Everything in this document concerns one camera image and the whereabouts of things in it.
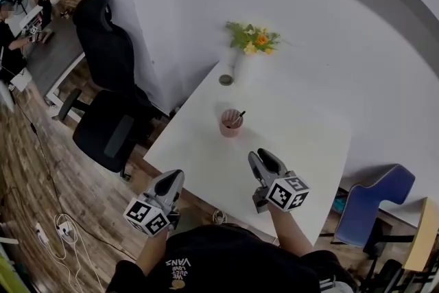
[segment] fan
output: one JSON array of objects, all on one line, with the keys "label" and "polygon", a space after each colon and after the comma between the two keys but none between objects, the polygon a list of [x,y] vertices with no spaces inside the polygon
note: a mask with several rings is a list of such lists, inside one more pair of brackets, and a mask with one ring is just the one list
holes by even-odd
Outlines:
[{"label": "fan", "polygon": [[26,7],[27,0],[14,0],[14,15],[19,15],[23,11],[25,12],[25,14],[27,14]]}]

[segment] pink cup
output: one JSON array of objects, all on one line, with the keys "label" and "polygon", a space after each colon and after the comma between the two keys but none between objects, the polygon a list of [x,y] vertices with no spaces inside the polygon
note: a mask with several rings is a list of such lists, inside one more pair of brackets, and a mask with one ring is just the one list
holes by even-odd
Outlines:
[{"label": "pink cup", "polygon": [[244,122],[244,117],[239,117],[239,114],[241,113],[235,109],[228,109],[223,112],[221,121],[219,122],[219,131],[223,136],[231,138],[238,134]]}]

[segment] person at desk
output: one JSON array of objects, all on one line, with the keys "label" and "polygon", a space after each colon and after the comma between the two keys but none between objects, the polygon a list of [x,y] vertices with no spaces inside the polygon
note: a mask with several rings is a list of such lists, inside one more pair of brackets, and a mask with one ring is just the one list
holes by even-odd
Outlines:
[{"label": "person at desk", "polygon": [[269,204],[280,248],[233,224],[207,225],[146,241],[136,263],[120,261],[107,292],[352,292],[337,257],[314,250],[291,213]]},{"label": "person at desk", "polygon": [[[39,33],[25,38],[15,39],[9,25],[5,22],[14,14],[14,0],[0,0],[0,80],[9,84],[10,81],[26,67],[26,60],[21,49],[29,43],[40,40]],[[27,86],[35,97],[36,101],[44,109],[47,108],[44,99],[38,92],[34,81]]]}]

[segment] black t-shirt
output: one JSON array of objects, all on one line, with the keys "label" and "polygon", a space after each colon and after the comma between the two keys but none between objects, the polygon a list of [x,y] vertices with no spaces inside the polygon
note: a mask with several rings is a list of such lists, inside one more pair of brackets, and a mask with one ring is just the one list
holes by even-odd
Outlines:
[{"label": "black t-shirt", "polygon": [[8,83],[18,75],[26,66],[26,61],[20,49],[10,50],[9,44],[15,40],[9,25],[0,21],[0,51],[3,47],[3,57],[0,62],[0,80]]},{"label": "black t-shirt", "polygon": [[337,257],[319,250],[297,257],[232,226],[201,226],[168,239],[164,259],[146,277],[120,261],[107,292],[320,292],[334,279],[352,288]]}]

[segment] blue chair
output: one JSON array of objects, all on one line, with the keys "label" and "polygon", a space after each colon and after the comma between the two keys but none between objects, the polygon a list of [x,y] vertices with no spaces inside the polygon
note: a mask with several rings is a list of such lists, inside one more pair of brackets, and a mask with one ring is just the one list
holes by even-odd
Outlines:
[{"label": "blue chair", "polygon": [[379,204],[383,200],[403,204],[412,189],[414,180],[415,176],[405,167],[393,165],[371,186],[352,186],[334,238],[346,244],[364,247],[374,228]]}]

